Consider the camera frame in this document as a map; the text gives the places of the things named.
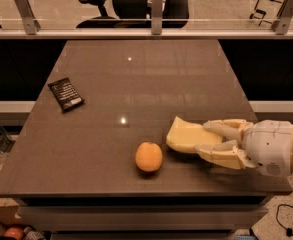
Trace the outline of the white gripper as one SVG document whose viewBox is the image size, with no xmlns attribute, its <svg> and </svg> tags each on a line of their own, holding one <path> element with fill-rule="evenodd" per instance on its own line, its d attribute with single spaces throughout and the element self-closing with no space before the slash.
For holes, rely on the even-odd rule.
<svg viewBox="0 0 293 240">
<path fill-rule="evenodd" d="M 257 167 L 264 176 L 291 174 L 293 125 L 289 121 L 264 120 L 253 125 L 245 119 L 209 120 L 203 128 L 229 140 L 215 145 L 196 145 L 195 150 L 203 160 L 236 170 Z M 238 147 L 242 139 L 246 152 Z"/>
</svg>

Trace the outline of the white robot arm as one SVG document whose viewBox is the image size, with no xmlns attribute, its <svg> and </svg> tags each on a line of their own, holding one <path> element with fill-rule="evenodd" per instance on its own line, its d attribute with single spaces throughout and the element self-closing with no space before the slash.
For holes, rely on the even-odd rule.
<svg viewBox="0 0 293 240">
<path fill-rule="evenodd" d="M 207 162 L 230 169 L 256 169 L 261 175 L 293 174 L 293 124 L 289 121 L 213 120 L 205 131 L 222 138 L 216 144 L 196 144 Z"/>
</svg>

